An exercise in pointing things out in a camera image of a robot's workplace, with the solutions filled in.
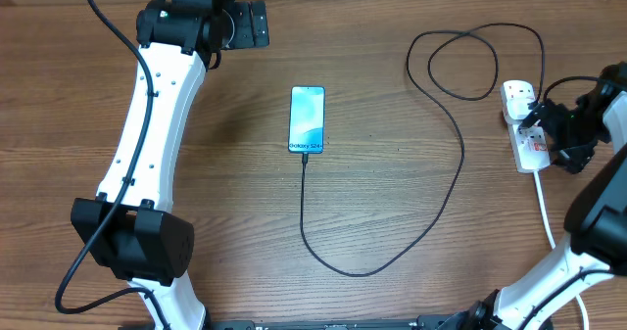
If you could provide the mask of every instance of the black cable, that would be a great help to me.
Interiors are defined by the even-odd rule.
[[[415,239],[413,240],[413,242],[411,242],[407,247],[405,247],[400,253],[398,253],[395,257],[391,258],[388,262],[386,262],[385,264],[383,264],[382,266],[370,271],[370,272],[365,272],[365,273],[352,273],[352,272],[346,272],[343,270],[340,270],[332,265],[330,265],[328,262],[324,261],[321,257],[319,257],[314,250],[312,249],[312,247],[310,246],[310,244],[307,241],[307,237],[305,236],[305,228],[304,228],[304,207],[305,207],[305,170],[307,167],[307,161],[309,160],[308,155],[304,154],[303,155],[303,176],[302,176],[302,180],[301,180],[301,237],[303,239],[303,243],[305,244],[305,247],[308,249],[308,251],[310,252],[310,254],[316,259],[318,260],[322,265],[326,266],[327,268],[329,268],[332,271],[335,271],[341,275],[344,276],[348,276],[348,277],[367,277],[367,276],[371,276],[374,274],[377,274],[381,271],[383,271],[385,268],[387,268],[388,266],[390,266],[392,263],[394,263],[394,261],[396,261],[397,259],[399,259],[400,257],[402,257],[405,253],[407,253],[411,248],[413,248],[413,246],[415,246],[416,244],[418,244],[418,242],[420,242],[420,240],[422,240],[422,238],[433,228],[433,226],[435,226],[435,224],[438,222],[438,220],[440,219],[440,216],[442,215],[442,212],[444,211],[444,208],[446,207],[447,203],[449,202],[449,198],[451,197],[451,194],[453,193],[453,188],[455,188],[455,183],[458,180],[459,177],[459,173],[461,172],[461,167],[463,166],[463,160],[465,157],[465,147],[463,144],[463,137],[461,135],[461,131],[459,130],[458,127],[458,123],[455,121],[455,119],[453,118],[453,115],[451,115],[451,113],[449,112],[449,110],[447,110],[446,107],[444,107],[444,105],[442,105],[438,100],[436,100],[431,94],[429,94],[426,90],[424,90],[423,88],[420,87],[420,85],[418,85],[418,83],[416,83],[416,81],[413,79],[413,76],[411,75],[411,71],[410,71],[410,56],[411,56],[411,50],[413,49],[413,46],[415,45],[415,43],[423,36],[426,35],[431,35],[431,34],[454,34],[455,37],[451,38],[449,41],[445,42],[444,44],[442,44],[440,47],[438,47],[429,57],[429,62],[427,64],[427,70],[429,73],[429,77],[431,78],[431,80],[436,84],[436,86],[438,88],[440,88],[442,91],[444,91],[445,93],[447,93],[448,95],[451,95],[457,99],[460,100],[465,100],[465,101],[478,101],[481,99],[485,99],[488,95],[490,95],[490,93],[492,92],[492,90],[495,88],[496,83],[497,83],[497,78],[499,77],[499,58],[497,56],[497,51],[494,49],[494,47],[490,44],[490,42],[488,42],[486,39],[484,39],[481,36],[475,35],[472,33],[472,31],[476,31],[478,29],[484,28],[484,27],[488,27],[488,26],[515,26],[515,27],[521,27],[524,28],[526,30],[529,30],[531,32],[533,32],[533,34],[538,38],[538,41],[540,43],[540,50],[542,53],[542,62],[541,62],[541,70],[540,70],[540,87],[538,90],[538,96],[536,97],[536,102],[538,101],[538,99],[540,98],[540,94],[542,93],[542,86],[544,83],[544,76],[545,76],[545,46],[544,43],[542,41],[542,37],[540,37],[540,34],[538,32],[536,32],[534,29],[532,29],[529,26],[526,25],[522,25],[522,24],[512,24],[512,23],[492,23],[492,24],[484,24],[484,25],[480,25],[477,26],[476,28],[473,28],[471,30],[468,31],[459,31],[459,30],[434,30],[434,31],[426,31],[423,32],[421,34],[419,34],[412,42],[411,42],[411,46],[408,49],[408,54],[407,54],[407,58],[406,58],[406,62],[405,62],[405,66],[406,66],[406,71],[408,74],[408,77],[411,80],[411,83],[413,83],[413,85],[420,90],[424,95],[426,95],[431,101],[433,101],[436,105],[438,105],[438,107],[440,107],[440,109],[442,109],[442,111],[444,111],[444,113],[449,117],[449,119],[451,120],[451,123],[453,124],[453,127],[455,128],[455,131],[458,135],[459,138],[459,149],[461,152],[461,156],[459,158],[459,165],[458,165],[458,170],[456,171],[454,177],[453,177],[453,181],[451,182],[451,186],[449,187],[449,190],[447,192],[447,195],[444,198],[444,201],[442,203],[442,207],[440,208],[440,210],[438,211],[438,213],[435,215],[435,217],[433,218],[433,220],[431,221],[431,223],[424,229],[424,231],[422,231],[422,233]],[[494,61],[495,61],[495,76],[494,76],[494,80],[492,82],[492,85],[490,86],[490,89],[483,94],[482,96],[476,97],[476,98],[469,98],[469,97],[464,97],[464,96],[460,96],[458,94],[453,93],[452,91],[449,91],[447,89],[445,89],[444,87],[442,87],[433,77],[433,74],[431,73],[431,61],[433,60],[433,58],[435,57],[435,55],[440,52],[440,50],[442,50],[444,47],[446,47],[448,44],[450,44],[451,42],[458,40],[462,37],[473,37],[481,42],[483,42],[486,46],[488,46],[488,48],[490,49],[490,51],[492,51],[492,55],[494,56]]]
[[[116,299],[118,297],[130,294],[130,293],[143,293],[146,298],[150,299],[151,303],[153,304],[153,307],[155,308],[155,311],[157,312],[159,320],[161,321],[162,325],[164,326],[164,329],[167,330],[167,329],[169,329],[169,324],[166,321],[166,318],[164,316],[164,313],[163,313],[161,307],[159,306],[159,303],[157,302],[157,298],[155,297],[155,295],[153,294],[153,292],[151,290],[149,290],[147,288],[144,288],[144,287],[132,287],[132,288],[127,288],[127,289],[124,289],[124,290],[120,290],[120,291],[117,291],[117,292],[115,292],[115,293],[113,293],[113,294],[111,294],[109,296],[106,296],[106,297],[100,299],[100,300],[92,302],[92,303],[90,303],[90,304],[88,304],[86,306],[79,306],[79,307],[75,307],[75,308],[67,308],[67,307],[64,307],[62,305],[63,295],[64,295],[66,289],[68,288],[68,285],[70,284],[70,281],[72,280],[72,277],[76,273],[76,270],[78,269],[78,267],[80,266],[82,261],[87,256],[87,253],[89,253],[89,250],[94,245],[95,241],[100,237],[102,232],[109,225],[109,222],[114,217],[114,214],[115,214],[116,210],[120,206],[121,201],[124,198],[124,195],[126,194],[126,191],[128,190],[128,186],[130,185],[130,182],[132,180],[133,172],[135,171],[135,167],[137,166],[137,161],[139,160],[139,154],[141,154],[141,149],[142,149],[142,146],[143,146],[144,141],[146,139],[146,134],[148,133],[148,125],[150,124],[150,117],[151,117],[151,114],[152,114],[153,101],[154,101],[154,95],[155,95],[154,88],[153,88],[152,75],[150,74],[150,70],[148,69],[148,65],[146,64],[146,61],[141,56],[141,54],[139,53],[137,48],[135,48],[135,46],[130,42],[130,40],[128,40],[126,38],[126,36],[124,36],[107,19],[107,17],[105,17],[102,14],[102,12],[100,12],[100,10],[98,9],[98,6],[94,2],[94,0],[87,0],[87,2],[89,3],[89,6],[94,11],[96,16],[98,16],[98,18],[102,21],[102,23],[104,25],[106,25],[113,32],[113,34],[115,34],[124,43],[124,45],[126,45],[126,47],[128,47],[128,49],[133,53],[133,55],[135,55],[135,58],[137,58],[137,61],[139,62],[140,66],[141,66],[141,69],[144,71],[144,74],[146,75],[146,83],[147,83],[147,89],[148,89],[147,95],[148,96],[146,97],[147,98],[147,102],[146,102],[146,114],[144,115],[144,121],[142,123],[141,130],[139,132],[139,137],[137,139],[137,145],[135,146],[135,151],[133,152],[133,156],[132,156],[132,158],[130,160],[130,163],[128,165],[128,171],[126,172],[126,176],[122,180],[122,185],[121,185],[121,188],[120,188],[120,192],[118,193],[118,196],[114,200],[114,203],[112,204],[111,209],[109,210],[109,212],[107,212],[107,214],[103,218],[102,222],[100,223],[100,225],[98,226],[98,228],[94,232],[94,234],[89,238],[87,243],[85,243],[85,246],[80,250],[80,253],[78,253],[78,256],[76,257],[76,259],[72,263],[72,266],[70,266],[70,269],[66,273],[66,276],[61,281],[61,284],[59,285],[59,289],[57,289],[57,294],[55,295],[55,308],[57,309],[58,312],[63,313],[63,314],[77,314],[77,313],[82,313],[82,312],[88,311],[88,310],[93,309],[93,308],[95,308],[97,306],[100,306],[100,305],[102,305],[102,304],[104,304],[104,303],[106,303],[108,301],[114,300],[114,299]]]
[[[527,315],[527,317],[525,318],[525,320],[522,322],[522,325],[520,325],[520,327],[518,328],[518,330],[524,330],[524,328],[529,325],[529,323],[531,322],[531,319],[533,319],[536,315],[538,315],[538,313],[545,307],[547,306],[552,300],[555,299],[555,297],[559,296],[562,292],[566,291],[568,289],[568,287],[572,286],[572,284],[574,284],[575,282],[577,282],[579,279],[584,279],[586,276],[588,275],[592,275],[592,274],[598,274],[598,273],[604,273],[604,274],[610,274],[613,275],[614,273],[611,272],[610,270],[588,270],[588,271],[581,271],[579,272],[577,275],[571,277],[568,281],[566,281],[566,283],[564,283],[563,285],[561,285],[558,289],[556,289],[555,291],[553,291],[548,297],[546,297],[538,306],[535,306],[533,308],[533,310],[531,310],[531,312],[529,313],[529,315]]]
[[[450,39],[449,41],[443,43],[442,45],[440,45],[440,47],[438,47],[429,57],[429,61],[427,62],[427,72],[429,74],[429,78],[431,78],[431,81],[433,81],[433,83],[440,89],[442,90],[444,93],[453,96],[454,98],[460,99],[460,100],[466,100],[466,101],[478,101],[478,100],[482,100],[485,99],[486,97],[488,97],[488,95],[490,95],[490,93],[492,93],[492,91],[494,90],[496,84],[497,84],[497,78],[499,77],[499,58],[497,57],[497,51],[495,51],[494,47],[488,42],[486,41],[484,38],[479,37],[475,34],[473,34],[473,31],[485,28],[485,27],[489,27],[489,26],[514,26],[514,27],[520,27],[523,28],[525,30],[529,30],[531,31],[534,36],[536,36],[536,38],[538,39],[538,43],[540,45],[540,57],[541,57],[541,62],[540,62],[540,86],[538,88],[538,95],[536,96],[536,102],[538,101],[538,99],[540,99],[540,94],[542,94],[542,89],[543,89],[543,85],[544,85],[544,81],[545,81],[545,44],[542,41],[542,37],[540,36],[540,34],[534,30],[533,28],[527,26],[527,25],[522,25],[522,24],[514,24],[514,23],[490,23],[490,24],[484,24],[484,25],[480,25],[477,26],[475,28],[472,28],[471,30],[468,31],[458,31],[458,30],[435,30],[435,31],[427,31],[424,32],[420,35],[418,35],[417,38],[424,36],[424,35],[429,35],[429,34],[437,34],[437,33],[445,33],[445,34],[456,34],[457,36],[453,37],[452,39]],[[440,52],[443,48],[445,48],[446,46],[448,46],[450,43],[452,43],[453,41],[456,41],[458,39],[461,39],[463,37],[466,36],[470,36],[470,37],[474,37],[480,41],[482,41],[484,44],[486,44],[486,46],[488,46],[490,48],[490,51],[492,51],[492,55],[494,56],[494,63],[495,63],[495,73],[494,73],[494,80],[492,81],[492,85],[490,86],[490,89],[483,95],[476,97],[476,98],[469,98],[469,97],[464,97],[464,96],[460,96],[458,94],[453,93],[452,91],[449,91],[448,89],[446,89],[445,87],[443,87],[442,85],[440,85],[440,83],[433,77],[433,74],[431,72],[431,61],[433,61],[433,58],[435,57],[435,55],[438,54],[438,52]]]
[[[217,50],[216,52],[216,61],[214,62],[214,65],[209,67],[209,70],[217,70],[217,68],[219,67],[219,64],[222,62],[222,51]]]
[[[556,82],[554,82],[553,84],[549,85],[549,87],[547,88],[547,91],[545,91],[544,96],[542,97],[542,102],[546,102],[547,98],[549,97],[549,92],[551,90],[553,90],[556,86],[568,82],[568,81],[574,81],[574,80],[588,80],[588,81],[594,81],[596,83],[603,83],[603,84],[607,84],[610,85],[616,89],[621,89],[622,91],[627,91],[627,88],[625,88],[624,86],[620,85],[620,84],[616,84],[615,82],[611,81],[611,80],[607,80],[607,79],[601,79],[595,76],[586,76],[586,75],[574,75],[574,76],[567,76],[566,78],[562,78]]]

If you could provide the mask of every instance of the phone screen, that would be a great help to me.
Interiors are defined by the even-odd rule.
[[[289,151],[320,154],[324,138],[324,88],[295,86],[290,109]]]

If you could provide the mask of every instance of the white cable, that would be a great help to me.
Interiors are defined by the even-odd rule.
[[[533,179],[536,181],[536,192],[538,192],[538,203],[540,204],[540,214],[542,215],[542,222],[545,225],[545,231],[547,232],[547,238],[549,239],[549,244],[551,244],[551,248],[555,248],[555,239],[553,238],[553,233],[551,233],[551,226],[549,225],[549,218],[547,217],[547,207],[545,207],[545,196],[542,193],[542,184],[540,184],[540,173],[539,171],[533,171]],[[581,299],[579,295],[575,297],[577,300],[577,304],[581,309],[581,319],[584,325],[584,330],[590,329],[590,322],[588,321],[588,311],[586,310],[586,306],[584,305],[584,301]]]

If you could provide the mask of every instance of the white power strip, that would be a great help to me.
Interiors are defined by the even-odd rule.
[[[501,87],[501,99],[518,172],[532,173],[549,166],[551,159],[544,130],[537,125],[519,128],[531,113],[529,104],[535,100],[533,86],[522,80],[506,81]]]

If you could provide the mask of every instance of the wooden table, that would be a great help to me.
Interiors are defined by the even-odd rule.
[[[105,6],[130,38],[140,5]],[[337,275],[303,246],[298,229],[300,157],[287,152],[290,88],[327,89],[325,152],[308,168],[306,229],[318,253],[368,271],[399,252],[442,205],[459,160],[445,115],[404,72],[411,40],[431,29],[491,22],[536,28],[547,46],[547,83],[596,75],[627,59],[627,0],[327,0],[268,2],[271,45],[228,52],[211,71],[187,121],[176,168],[174,213],[196,229],[189,268],[214,319],[255,321],[413,318],[469,307],[511,284],[549,250],[530,175],[515,170],[498,92],[464,102],[435,91],[426,57],[445,36],[414,50],[416,79],[449,108],[466,144],[458,185],[435,228],[389,269]],[[481,31],[501,60],[499,83],[537,85],[533,36]],[[70,224],[75,197],[94,196],[120,139],[135,60],[86,6],[0,9],[0,328],[115,329],[148,314],[129,296],[82,315],[53,298],[82,246]],[[446,48],[435,75],[453,91],[486,91],[494,64],[476,40]],[[591,88],[552,93],[569,106]],[[543,171],[555,235],[565,211],[611,156],[585,172]],[[78,306],[124,287],[88,257],[65,303]],[[627,283],[584,294],[593,329],[623,329]],[[554,317],[578,329],[575,304]]]

